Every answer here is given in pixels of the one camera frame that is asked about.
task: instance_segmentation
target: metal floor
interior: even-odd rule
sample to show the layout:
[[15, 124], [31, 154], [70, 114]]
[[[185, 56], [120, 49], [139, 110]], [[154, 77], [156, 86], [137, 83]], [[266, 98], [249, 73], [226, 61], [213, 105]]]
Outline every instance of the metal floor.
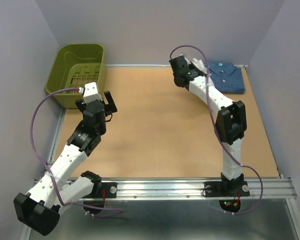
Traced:
[[[243, 199], [241, 209], [255, 199]], [[31, 240], [298, 240], [285, 199], [264, 199], [248, 214], [231, 216], [217, 200], [111, 201], [118, 217], [92, 218], [72, 206], [57, 227]]]

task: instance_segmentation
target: black mounting plate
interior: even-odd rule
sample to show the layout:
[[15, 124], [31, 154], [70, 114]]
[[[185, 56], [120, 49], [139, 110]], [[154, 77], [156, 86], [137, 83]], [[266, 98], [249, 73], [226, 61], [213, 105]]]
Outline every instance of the black mounting plate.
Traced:
[[249, 197], [250, 192], [244, 191], [243, 186], [248, 186], [246, 181], [242, 181], [237, 188], [226, 189], [225, 184], [222, 181], [206, 181], [204, 182], [204, 189], [202, 195], [207, 198], [231, 198], [234, 197], [238, 191], [240, 192], [240, 197]]

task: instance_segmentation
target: shirt collar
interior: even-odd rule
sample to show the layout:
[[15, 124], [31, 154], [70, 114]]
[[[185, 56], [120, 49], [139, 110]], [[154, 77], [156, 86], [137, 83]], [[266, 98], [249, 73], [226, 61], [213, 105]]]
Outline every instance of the shirt collar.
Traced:
[[223, 63], [222, 66], [219, 66], [219, 62], [209, 60], [209, 70], [214, 72], [216, 75], [219, 75], [221, 70], [223, 70], [228, 76], [230, 76], [230, 74], [232, 74], [236, 69], [237, 67], [232, 63]]
[[223, 67], [223, 71], [230, 76], [230, 74], [233, 73], [234, 70], [236, 70], [237, 67], [235, 65], [233, 65], [232, 63], [228, 63]]

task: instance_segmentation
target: cable connector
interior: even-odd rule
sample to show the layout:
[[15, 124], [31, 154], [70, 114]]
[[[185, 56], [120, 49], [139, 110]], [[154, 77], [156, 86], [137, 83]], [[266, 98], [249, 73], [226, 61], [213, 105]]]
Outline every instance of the cable connector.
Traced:
[[83, 87], [79, 87], [78, 93], [80, 94], [84, 94], [85, 89]]

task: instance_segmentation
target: red wire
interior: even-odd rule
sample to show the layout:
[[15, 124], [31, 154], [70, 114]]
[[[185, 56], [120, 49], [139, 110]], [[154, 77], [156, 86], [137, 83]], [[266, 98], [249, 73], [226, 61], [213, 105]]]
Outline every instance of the red wire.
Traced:
[[104, 188], [101, 189], [102, 192], [102, 200], [103, 200], [103, 205], [106, 203], [106, 191]]
[[238, 190], [238, 193], [239, 193], [239, 197], [238, 197], [238, 201], [236, 201], [236, 204], [239, 203], [239, 200], [240, 200], [240, 191]]

